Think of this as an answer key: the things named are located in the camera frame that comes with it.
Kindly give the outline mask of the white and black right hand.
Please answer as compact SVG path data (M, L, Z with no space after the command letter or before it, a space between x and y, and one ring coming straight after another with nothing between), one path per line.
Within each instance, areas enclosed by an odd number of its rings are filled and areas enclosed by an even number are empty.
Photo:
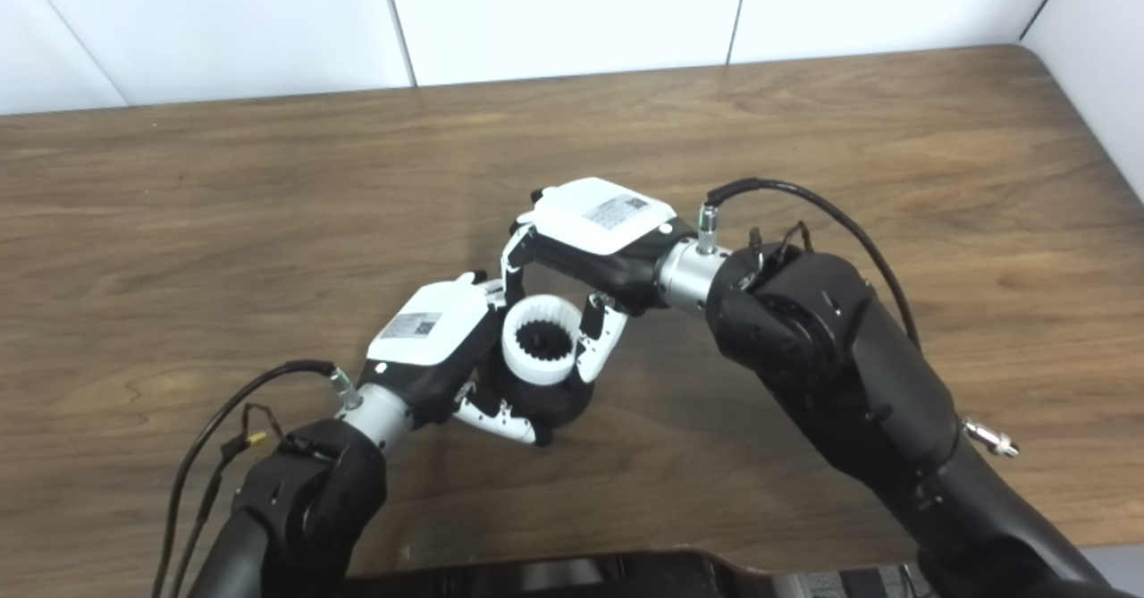
M532 200L501 252L506 302L515 306L526 297L531 264L587 285L593 295L575 338L572 381L595 382L628 318L669 308L662 271L697 232L669 204L597 177L537 190Z

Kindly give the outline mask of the white and black left hand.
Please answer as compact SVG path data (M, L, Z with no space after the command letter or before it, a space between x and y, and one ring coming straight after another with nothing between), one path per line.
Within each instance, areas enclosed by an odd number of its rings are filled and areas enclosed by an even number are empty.
M488 434L540 448L551 430L521 416L477 370L501 336L502 285L480 273L426 284L366 349L359 402L340 418L392 455L418 428L460 420Z

